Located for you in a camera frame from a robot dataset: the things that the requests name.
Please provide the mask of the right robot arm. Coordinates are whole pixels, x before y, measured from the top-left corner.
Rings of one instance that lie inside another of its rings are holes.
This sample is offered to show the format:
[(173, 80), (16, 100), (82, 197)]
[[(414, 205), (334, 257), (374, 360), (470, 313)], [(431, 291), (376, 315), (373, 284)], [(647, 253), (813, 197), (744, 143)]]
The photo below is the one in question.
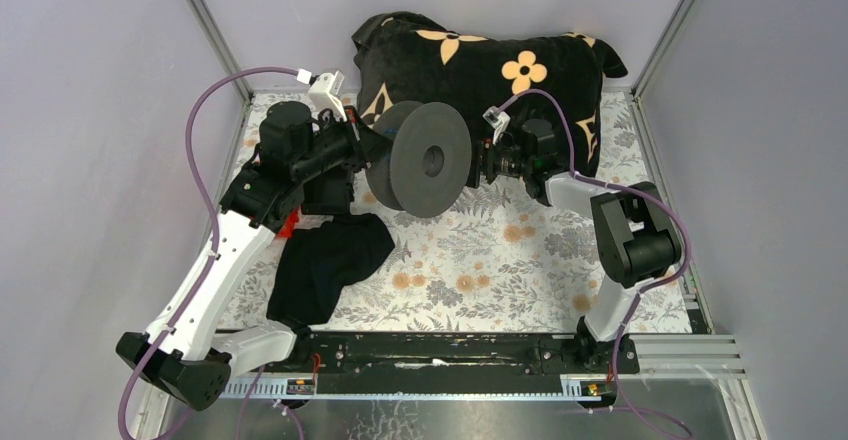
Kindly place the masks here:
[(593, 223), (605, 277), (597, 304), (578, 322), (573, 356), (583, 370), (597, 372), (622, 349), (628, 313), (640, 289), (662, 277), (683, 254), (673, 219), (650, 182), (619, 188), (572, 174), (558, 155), (550, 123), (533, 119), (512, 129), (505, 113), (484, 118), (493, 131), (475, 148), (473, 173), (487, 182), (518, 178), (531, 199)]

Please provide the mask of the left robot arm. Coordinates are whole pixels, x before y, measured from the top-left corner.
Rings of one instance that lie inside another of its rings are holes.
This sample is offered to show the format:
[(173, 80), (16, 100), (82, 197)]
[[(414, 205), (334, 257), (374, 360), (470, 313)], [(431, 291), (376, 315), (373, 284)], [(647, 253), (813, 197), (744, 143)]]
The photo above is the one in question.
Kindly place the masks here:
[(311, 347), (289, 326), (268, 321), (219, 336), (218, 323), (248, 269), (303, 203), (305, 184), (334, 168), (359, 171), (391, 145), (352, 106), (314, 115), (300, 102), (272, 105), (252, 156), (212, 209), (205, 252), (146, 330), (122, 335), (119, 357), (195, 411), (215, 403), (234, 376), (274, 362), (288, 371), (304, 367)]

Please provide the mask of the grey perforated spool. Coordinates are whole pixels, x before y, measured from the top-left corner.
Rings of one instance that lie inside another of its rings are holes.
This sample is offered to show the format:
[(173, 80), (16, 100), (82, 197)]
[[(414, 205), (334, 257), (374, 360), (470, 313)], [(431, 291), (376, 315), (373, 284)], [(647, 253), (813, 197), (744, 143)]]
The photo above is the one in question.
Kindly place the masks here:
[(384, 206), (419, 218), (448, 210), (465, 187), (472, 156), (466, 122), (441, 102), (402, 101), (373, 125), (393, 139), (365, 178)]

